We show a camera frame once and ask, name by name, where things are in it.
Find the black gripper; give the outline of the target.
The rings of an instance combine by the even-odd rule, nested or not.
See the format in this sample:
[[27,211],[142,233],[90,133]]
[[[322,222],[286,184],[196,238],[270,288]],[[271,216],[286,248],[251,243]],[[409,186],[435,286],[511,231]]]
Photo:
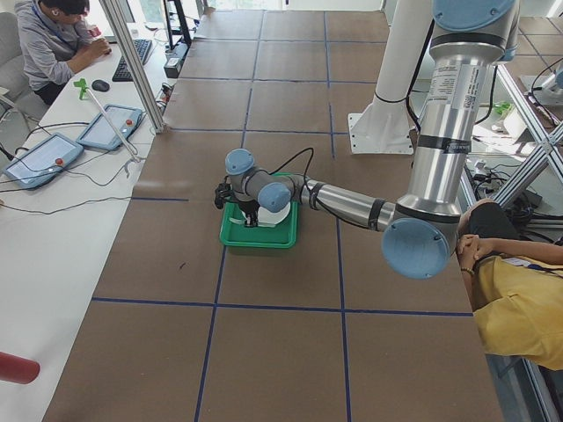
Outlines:
[[256,200],[240,200],[238,207],[245,214],[244,226],[247,228],[257,227],[260,204]]

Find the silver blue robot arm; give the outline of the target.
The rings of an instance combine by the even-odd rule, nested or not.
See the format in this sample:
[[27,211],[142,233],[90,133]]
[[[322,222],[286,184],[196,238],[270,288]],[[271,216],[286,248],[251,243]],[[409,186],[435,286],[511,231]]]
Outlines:
[[426,45],[435,69],[420,122],[413,173],[395,202],[331,186],[302,174],[275,176],[256,166],[252,153],[234,149],[215,204],[236,203],[243,224],[258,212],[281,212],[297,201],[383,235],[382,252],[397,273],[428,279],[455,250],[460,209],[457,189],[472,147],[472,130],[487,71],[515,52],[517,1],[434,1],[426,10]]

